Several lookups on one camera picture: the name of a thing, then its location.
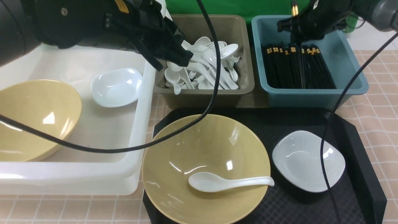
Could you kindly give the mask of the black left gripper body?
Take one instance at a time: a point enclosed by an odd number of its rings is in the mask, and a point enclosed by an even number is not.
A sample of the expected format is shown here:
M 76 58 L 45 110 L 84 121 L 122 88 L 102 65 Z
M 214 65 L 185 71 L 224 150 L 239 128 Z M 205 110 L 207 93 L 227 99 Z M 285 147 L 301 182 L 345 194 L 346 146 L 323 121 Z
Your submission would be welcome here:
M 127 38 L 124 50 L 141 54 L 160 71 L 160 60 L 186 67 L 193 53 L 182 47 L 184 35 L 178 26 L 162 14 L 155 0 L 107 0 L 105 26 Z

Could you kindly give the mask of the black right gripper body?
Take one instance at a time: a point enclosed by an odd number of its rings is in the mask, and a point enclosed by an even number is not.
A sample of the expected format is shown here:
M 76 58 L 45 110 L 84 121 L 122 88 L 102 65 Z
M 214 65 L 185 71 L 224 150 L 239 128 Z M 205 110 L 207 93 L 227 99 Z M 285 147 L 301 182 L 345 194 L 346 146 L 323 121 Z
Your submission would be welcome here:
M 322 40 L 326 34 L 347 27 L 352 0 L 313 0 L 297 15 L 277 22 L 278 32 L 290 32 L 291 42 Z

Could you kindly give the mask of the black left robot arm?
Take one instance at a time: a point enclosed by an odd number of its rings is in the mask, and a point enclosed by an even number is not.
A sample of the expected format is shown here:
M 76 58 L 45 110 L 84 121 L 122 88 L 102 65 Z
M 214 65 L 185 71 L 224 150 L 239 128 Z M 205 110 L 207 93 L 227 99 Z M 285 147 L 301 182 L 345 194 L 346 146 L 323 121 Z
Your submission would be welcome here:
M 160 60 L 185 67 L 193 53 L 182 47 L 184 35 L 155 0 L 2 0 L 1 66 L 40 44 L 141 54 L 156 70 Z

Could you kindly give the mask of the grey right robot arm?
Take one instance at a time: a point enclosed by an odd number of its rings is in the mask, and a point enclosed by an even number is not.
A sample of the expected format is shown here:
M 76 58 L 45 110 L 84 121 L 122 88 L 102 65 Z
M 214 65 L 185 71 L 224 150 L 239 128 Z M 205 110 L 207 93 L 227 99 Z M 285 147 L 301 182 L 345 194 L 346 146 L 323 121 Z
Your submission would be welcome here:
M 293 43 L 322 40 L 326 34 L 346 27 L 352 14 L 379 31 L 397 31 L 396 0 L 312 0 L 298 15 L 278 21 L 277 31 L 290 32 Z

